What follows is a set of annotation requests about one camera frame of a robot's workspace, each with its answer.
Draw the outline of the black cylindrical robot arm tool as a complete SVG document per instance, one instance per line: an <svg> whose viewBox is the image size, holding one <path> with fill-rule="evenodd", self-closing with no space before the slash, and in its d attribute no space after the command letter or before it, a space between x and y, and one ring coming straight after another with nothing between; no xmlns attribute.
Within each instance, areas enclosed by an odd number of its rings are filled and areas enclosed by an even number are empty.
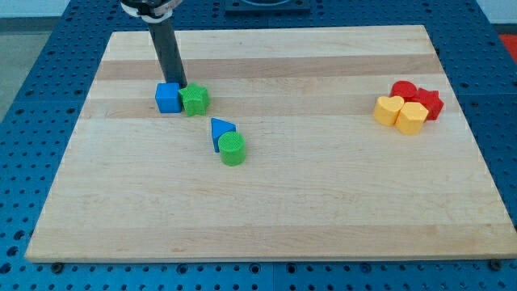
<svg viewBox="0 0 517 291"><path fill-rule="evenodd" d="M165 81L178 83L183 89L187 86L187 77L171 20L149 23L148 27Z"/></svg>

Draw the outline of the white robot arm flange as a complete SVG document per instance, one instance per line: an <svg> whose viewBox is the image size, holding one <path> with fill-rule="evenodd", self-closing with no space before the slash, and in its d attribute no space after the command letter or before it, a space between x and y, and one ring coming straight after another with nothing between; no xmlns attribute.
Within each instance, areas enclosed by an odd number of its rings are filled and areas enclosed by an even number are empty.
<svg viewBox="0 0 517 291"><path fill-rule="evenodd" d="M172 16L183 0L120 0L122 9L132 17L147 23L160 23Z"/></svg>

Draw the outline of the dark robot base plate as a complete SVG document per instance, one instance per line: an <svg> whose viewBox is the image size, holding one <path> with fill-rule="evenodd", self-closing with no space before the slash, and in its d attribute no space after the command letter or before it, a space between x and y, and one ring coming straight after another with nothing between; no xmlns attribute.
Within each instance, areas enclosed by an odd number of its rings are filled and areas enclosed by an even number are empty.
<svg viewBox="0 0 517 291"><path fill-rule="evenodd" d="M224 0L225 15L308 12L311 0Z"/></svg>

